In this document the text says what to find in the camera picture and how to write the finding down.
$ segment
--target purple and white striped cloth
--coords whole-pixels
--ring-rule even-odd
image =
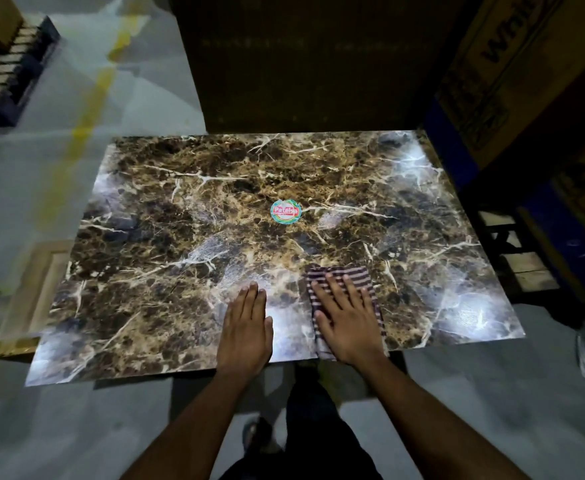
[[[311,283],[316,281],[320,284],[322,289],[328,293],[330,296],[333,296],[332,291],[330,290],[330,286],[326,281],[326,273],[332,273],[335,277],[335,281],[339,284],[339,287],[342,291],[348,294],[348,290],[346,289],[346,284],[344,283],[344,275],[347,274],[350,276],[350,279],[353,281],[353,284],[357,289],[365,287],[368,289],[368,293],[371,296],[373,301],[373,307],[375,308],[375,315],[377,315],[377,322],[379,323],[380,331],[382,332],[382,342],[384,343],[384,353],[388,355],[388,349],[386,347],[386,329],[384,327],[384,320],[382,319],[382,310],[379,307],[379,303],[377,302],[377,295],[375,294],[375,290],[373,289],[373,281],[371,280],[370,274],[368,274],[368,270],[364,266],[358,267],[342,267],[342,266],[331,266],[331,267],[311,267],[306,270],[305,279],[306,279],[306,288],[308,290],[309,298],[311,299],[311,307],[313,308],[313,327],[315,330],[315,343],[317,347],[317,355],[322,359],[327,360],[336,360],[333,353],[330,351],[329,345],[324,340],[323,336],[321,335],[320,328],[317,325],[317,321],[315,320],[315,312],[320,310],[326,314],[326,316],[330,316],[330,314],[324,309],[321,305],[320,299],[315,294],[313,288],[311,287]]]

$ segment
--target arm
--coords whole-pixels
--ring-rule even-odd
[[[121,480],[206,480],[237,403],[272,355],[272,318],[256,283],[228,306],[217,350],[217,373],[153,441]]]
[[[317,283],[313,289],[330,314],[316,315],[336,357],[366,379],[425,479],[517,479],[528,477],[473,428],[403,374],[384,355],[368,291],[345,278],[345,294],[327,280],[333,300]]]

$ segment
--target jeans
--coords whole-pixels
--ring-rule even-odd
[[[298,377],[288,397],[286,426],[284,451],[248,452],[221,480],[382,478],[316,380]]]

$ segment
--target person's right arm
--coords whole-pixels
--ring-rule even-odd
[[[419,472],[430,479],[527,479],[517,466],[419,387],[384,355],[377,317],[368,291],[361,293],[345,279],[345,294],[327,274],[335,299],[313,282],[332,322],[321,312],[316,319],[336,357],[351,364],[366,379]]]

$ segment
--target marble table top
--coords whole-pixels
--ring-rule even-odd
[[[275,222],[278,199],[301,219]],[[224,304],[252,280],[272,362],[315,358],[310,265],[368,268],[391,351],[524,336],[420,132],[125,137],[26,385],[214,368]]]

